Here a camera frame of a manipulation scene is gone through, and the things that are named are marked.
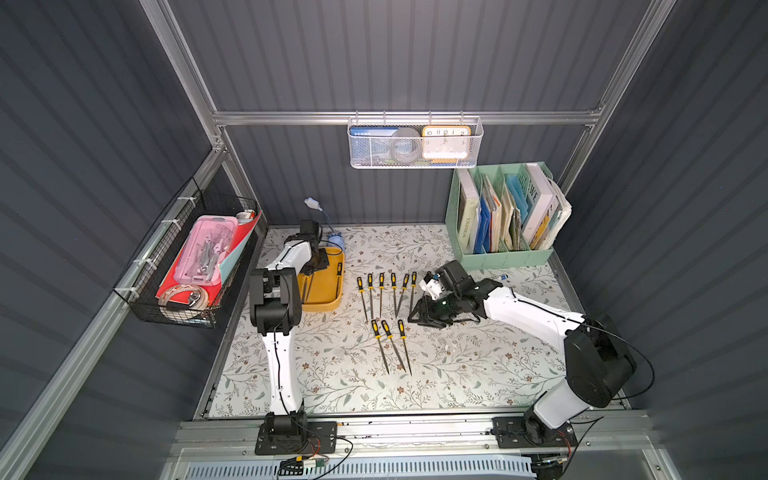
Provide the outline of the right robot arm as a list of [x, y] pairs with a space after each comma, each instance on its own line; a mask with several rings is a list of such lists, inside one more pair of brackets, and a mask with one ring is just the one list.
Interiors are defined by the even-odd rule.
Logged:
[[630, 345], [608, 317], [593, 320], [579, 312], [547, 307], [501, 282], [475, 280], [453, 260], [419, 282], [424, 295], [408, 321], [442, 329], [469, 314], [516, 327], [564, 355], [565, 376], [538, 398], [523, 416], [526, 440], [542, 445], [591, 407], [606, 407], [637, 370]]

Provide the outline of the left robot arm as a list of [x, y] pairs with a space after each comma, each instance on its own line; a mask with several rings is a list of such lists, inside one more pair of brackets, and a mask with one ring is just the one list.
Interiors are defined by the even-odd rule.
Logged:
[[294, 355], [295, 329], [303, 314], [298, 275], [329, 265], [326, 251], [320, 247], [321, 237], [318, 222], [301, 221], [299, 231], [285, 239], [275, 259], [249, 277], [250, 320], [267, 352], [270, 410], [265, 427], [271, 436], [301, 441], [308, 437]]

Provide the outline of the eleventh black yellow file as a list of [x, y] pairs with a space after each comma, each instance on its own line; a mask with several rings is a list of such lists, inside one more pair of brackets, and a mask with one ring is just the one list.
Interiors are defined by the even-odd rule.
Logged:
[[406, 365], [407, 365], [407, 368], [408, 368], [408, 372], [412, 376], [413, 372], [412, 372], [412, 367], [411, 367], [411, 363], [410, 363], [410, 356], [409, 356], [408, 347], [407, 347], [407, 341], [406, 341], [407, 336], [406, 336], [406, 332], [405, 332], [404, 321], [402, 319], [398, 319], [397, 320], [397, 325], [398, 325], [400, 339], [401, 339], [402, 344], [403, 344], [403, 349], [404, 349], [404, 353], [405, 353]]

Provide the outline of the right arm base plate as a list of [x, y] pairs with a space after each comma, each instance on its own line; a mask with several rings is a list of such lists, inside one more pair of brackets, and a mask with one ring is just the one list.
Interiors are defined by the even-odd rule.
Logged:
[[568, 422], [558, 429], [550, 429], [532, 417], [502, 416], [492, 419], [490, 434], [500, 449], [566, 448], [578, 443], [572, 425]]

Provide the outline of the yellow storage box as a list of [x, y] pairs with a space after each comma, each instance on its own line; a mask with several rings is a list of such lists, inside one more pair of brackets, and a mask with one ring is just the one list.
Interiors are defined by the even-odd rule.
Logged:
[[327, 247], [329, 266], [310, 276], [298, 275], [299, 293], [305, 313], [331, 312], [339, 307], [343, 293], [345, 253]]

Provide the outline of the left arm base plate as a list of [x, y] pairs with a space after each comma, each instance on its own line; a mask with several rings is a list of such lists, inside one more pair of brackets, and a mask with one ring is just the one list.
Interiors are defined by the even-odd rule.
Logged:
[[336, 450], [338, 425], [335, 422], [314, 422], [297, 426], [294, 422], [277, 418], [265, 421], [257, 434], [254, 454], [307, 455], [331, 454]]

